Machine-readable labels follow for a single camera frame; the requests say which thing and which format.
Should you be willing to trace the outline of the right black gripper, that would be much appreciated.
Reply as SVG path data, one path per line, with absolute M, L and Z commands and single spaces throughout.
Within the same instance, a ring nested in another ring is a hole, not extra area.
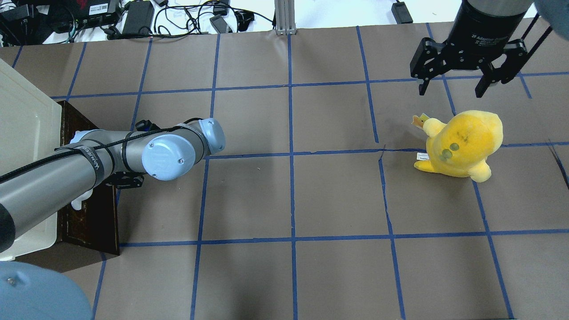
M 421 39 L 410 61 L 419 95 L 425 95 L 431 79 L 449 70 L 480 69 L 477 98 L 490 86 L 514 79 L 528 61 L 528 49 L 511 36 L 527 10 L 526 2 L 462 2 L 447 40 Z M 494 67 L 492 61 L 503 54 L 504 63 Z

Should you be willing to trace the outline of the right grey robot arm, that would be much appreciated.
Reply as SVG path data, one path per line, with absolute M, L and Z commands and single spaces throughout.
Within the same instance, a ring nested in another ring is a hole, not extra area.
M 532 4 L 535 19 L 544 18 L 549 27 L 527 49 L 524 38 L 512 39 L 512 34 Z M 417 79 L 423 96 L 433 78 L 450 70 L 480 70 L 475 87 L 480 98 L 491 85 L 512 81 L 552 32 L 568 39 L 566 0 L 464 0 L 444 42 L 421 39 L 410 61 L 410 76 Z

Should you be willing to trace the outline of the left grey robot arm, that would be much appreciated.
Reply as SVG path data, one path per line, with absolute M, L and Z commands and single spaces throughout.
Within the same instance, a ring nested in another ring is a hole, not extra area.
M 101 185 L 134 188 L 144 176 L 169 181 L 224 150 L 215 118 L 191 118 L 149 131 L 77 131 L 53 154 L 1 177 L 1 251 L 27 231 Z M 18 261 L 1 263 L 3 320 L 91 320 L 83 290 L 67 276 Z

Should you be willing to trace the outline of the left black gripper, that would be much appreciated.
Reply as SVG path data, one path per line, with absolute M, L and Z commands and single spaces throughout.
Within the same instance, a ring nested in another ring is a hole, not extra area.
M 105 180 L 106 186 L 116 187 L 117 190 L 127 190 L 141 187 L 144 183 L 144 173 L 116 172 Z

